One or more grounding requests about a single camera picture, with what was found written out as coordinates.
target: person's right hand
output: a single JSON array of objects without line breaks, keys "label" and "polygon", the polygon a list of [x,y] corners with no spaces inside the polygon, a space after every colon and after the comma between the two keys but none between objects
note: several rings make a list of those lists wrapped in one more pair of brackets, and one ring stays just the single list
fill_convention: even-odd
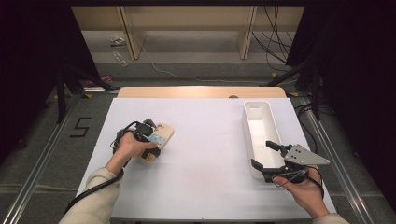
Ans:
[{"label": "person's right hand", "polygon": [[[318,171],[314,168],[309,168],[309,176],[321,182],[321,177]],[[288,190],[294,197],[294,200],[312,217],[323,217],[330,214],[329,210],[323,202],[320,188],[310,180],[306,179],[302,183],[293,184],[288,179],[277,176],[274,178],[274,183],[282,186]]]}]

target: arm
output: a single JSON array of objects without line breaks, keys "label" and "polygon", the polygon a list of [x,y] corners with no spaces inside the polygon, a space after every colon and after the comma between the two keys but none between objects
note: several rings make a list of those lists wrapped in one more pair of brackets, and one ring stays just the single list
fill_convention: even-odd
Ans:
[{"label": "arm", "polygon": [[[119,149],[111,157],[107,165],[96,170],[89,176],[87,186],[84,191],[116,177],[116,175],[120,173],[122,166],[131,157],[138,155],[146,148],[154,148],[156,146],[157,145],[152,142],[138,142],[132,133],[127,132],[121,138]],[[64,215],[60,223],[108,223],[113,212],[114,204],[119,195],[120,181],[107,186],[104,189],[99,189],[95,193],[76,203]]]},{"label": "arm", "polygon": [[[320,174],[314,168],[309,169],[309,176],[320,183]],[[347,223],[343,218],[336,214],[330,214],[323,202],[320,189],[309,180],[305,180],[299,184],[293,184],[286,178],[275,177],[274,183],[287,189],[294,200],[299,204],[308,214],[313,218],[313,223],[316,224],[345,224]]]}]

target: white plastic tray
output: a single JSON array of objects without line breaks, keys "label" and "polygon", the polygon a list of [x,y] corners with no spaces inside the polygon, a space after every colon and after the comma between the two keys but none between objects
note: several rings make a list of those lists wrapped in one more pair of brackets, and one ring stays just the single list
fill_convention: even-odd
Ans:
[{"label": "white plastic tray", "polygon": [[[265,145],[267,140],[281,145],[271,106],[267,102],[245,102],[244,135],[250,160],[261,163],[264,168],[279,168],[285,165],[278,151]],[[255,178],[263,179],[262,173],[250,167]]]}]

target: gray carpet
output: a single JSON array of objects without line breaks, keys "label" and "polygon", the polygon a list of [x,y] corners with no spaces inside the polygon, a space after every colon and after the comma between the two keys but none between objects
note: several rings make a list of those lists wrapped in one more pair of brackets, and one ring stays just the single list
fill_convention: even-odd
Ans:
[{"label": "gray carpet", "polygon": [[[120,68],[112,63],[99,63],[97,67],[101,75],[111,74],[114,77],[112,83],[114,86],[258,86],[261,82],[270,81],[272,78],[269,74],[273,71],[267,64],[160,63],[155,65],[158,69],[172,72],[181,77],[206,80],[222,79],[232,82],[203,82],[190,78],[172,77],[165,73],[156,72],[150,63],[134,63],[126,68]],[[292,84],[284,85],[285,90],[292,91]],[[62,218],[64,209],[76,195],[76,188],[78,188],[89,163],[96,140],[105,121],[107,110],[114,97],[117,97],[117,95],[96,93],[92,98],[78,100],[68,118],[62,137],[38,183],[58,189],[36,189],[21,216],[20,223],[57,223]],[[299,97],[290,99],[295,106],[302,103]],[[53,95],[49,97],[47,103],[48,108],[43,108],[35,124],[29,127],[29,133],[25,136],[27,147],[14,150],[0,166],[0,218],[5,217],[8,208],[19,192],[18,186],[27,179],[54,130],[57,119],[57,105]],[[332,111],[328,105],[321,105],[321,107],[322,125],[340,155],[342,163],[347,166],[347,171],[366,202],[375,223],[396,223],[394,212],[368,175],[364,165],[359,158],[352,155],[352,146],[349,144],[337,117],[329,115]],[[79,118],[91,118],[80,122],[80,126],[89,127],[89,130],[85,137],[70,137],[84,132],[83,130],[75,130]],[[309,132],[314,133],[312,124],[306,114],[302,115],[301,119]],[[309,146],[311,149],[314,148],[314,141],[307,131],[304,131],[304,133]],[[320,142],[318,142],[318,154],[326,157]],[[323,166],[320,167],[320,171],[324,176],[333,203],[341,216],[345,217],[350,223],[359,223],[332,167]],[[310,221],[281,223],[310,223]]]}]

